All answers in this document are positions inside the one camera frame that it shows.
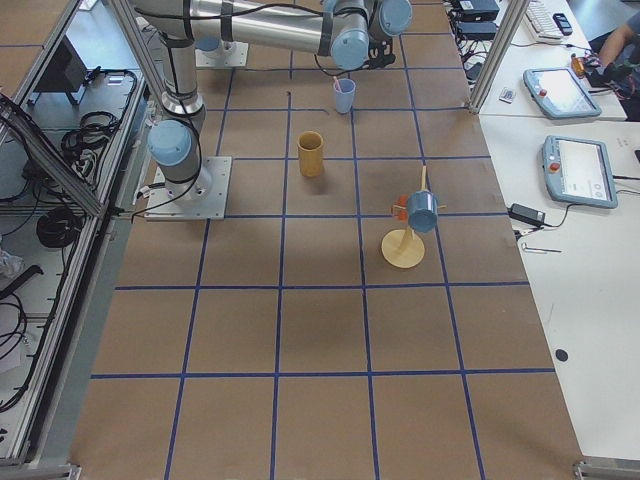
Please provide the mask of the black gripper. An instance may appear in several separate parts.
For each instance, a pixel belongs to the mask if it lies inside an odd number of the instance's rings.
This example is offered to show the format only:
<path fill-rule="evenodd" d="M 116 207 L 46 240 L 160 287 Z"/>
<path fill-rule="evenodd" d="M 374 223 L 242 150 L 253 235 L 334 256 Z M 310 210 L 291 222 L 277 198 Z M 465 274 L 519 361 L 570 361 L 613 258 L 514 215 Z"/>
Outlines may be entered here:
<path fill-rule="evenodd" d="M 368 59 L 364 63 L 365 69 L 384 69 L 395 62 L 392 42 L 372 42 L 369 45 Z"/>

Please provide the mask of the person forearm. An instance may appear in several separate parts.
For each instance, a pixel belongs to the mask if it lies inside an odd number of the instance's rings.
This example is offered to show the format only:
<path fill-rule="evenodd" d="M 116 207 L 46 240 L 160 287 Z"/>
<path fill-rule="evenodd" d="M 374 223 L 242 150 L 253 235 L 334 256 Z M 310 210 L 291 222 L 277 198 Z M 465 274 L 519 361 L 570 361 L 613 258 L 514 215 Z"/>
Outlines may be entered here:
<path fill-rule="evenodd" d="M 638 34 L 639 13 L 636 12 L 609 34 L 598 53 L 601 64 L 606 67 L 614 62 L 625 47 L 631 44 Z"/>

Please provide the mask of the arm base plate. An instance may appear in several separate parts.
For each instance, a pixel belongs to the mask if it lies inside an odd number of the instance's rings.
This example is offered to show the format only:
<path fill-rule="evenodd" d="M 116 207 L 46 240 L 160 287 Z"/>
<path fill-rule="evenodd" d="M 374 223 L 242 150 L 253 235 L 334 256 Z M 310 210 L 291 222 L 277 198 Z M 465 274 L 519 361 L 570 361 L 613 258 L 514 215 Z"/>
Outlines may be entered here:
<path fill-rule="evenodd" d="M 249 45 L 228 42 L 217 38 L 205 38 L 195 43 L 197 69 L 244 68 L 247 64 Z"/>
<path fill-rule="evenodd" d="M 230 156 L 208 156 L 193 187 L 169 183 L 149 193 L 144 217 L 150 221 L 223 220 L 232 170 Z"/>

